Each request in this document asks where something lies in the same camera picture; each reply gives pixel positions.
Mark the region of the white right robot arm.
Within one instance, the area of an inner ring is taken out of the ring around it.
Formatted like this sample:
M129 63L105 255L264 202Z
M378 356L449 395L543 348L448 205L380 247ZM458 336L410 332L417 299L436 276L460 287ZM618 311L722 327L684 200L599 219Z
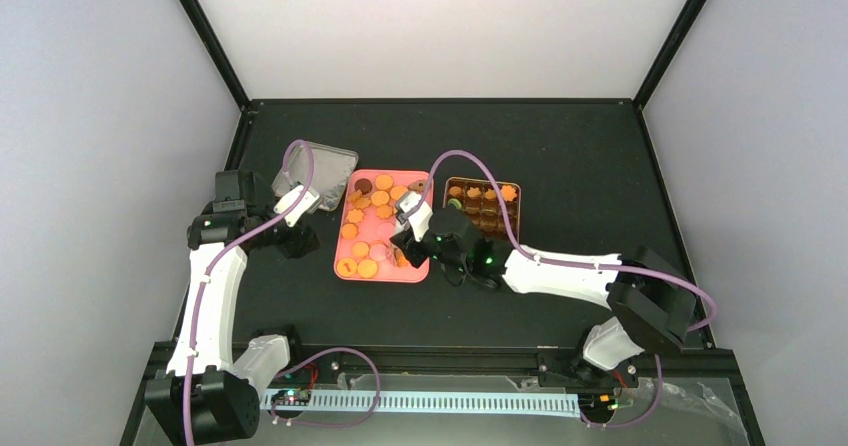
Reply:
M454 208L400 214L392 245L415 268L433 260L454 286L505 289L587 302L610 311L590 327L569 367L580 383L593 385L621 363L643 353L682 351L696 298L677 276L646 268L657 257L643 249L634 260L619 254L550 253L488 238Z

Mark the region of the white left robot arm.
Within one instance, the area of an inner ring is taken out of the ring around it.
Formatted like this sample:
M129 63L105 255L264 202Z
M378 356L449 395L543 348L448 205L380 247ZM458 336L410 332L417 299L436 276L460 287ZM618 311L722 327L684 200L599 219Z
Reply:
M248 253L265 245L301 257L317 243L301 224L320 200L309 180L275 205L259 201L253 174L221 171L215 197L187 231L190 284L177 343L167 366L150 380L144 401L174 445L204 445L252 437L260 401L291 360L286 328L253 338L233 355L233 324Z

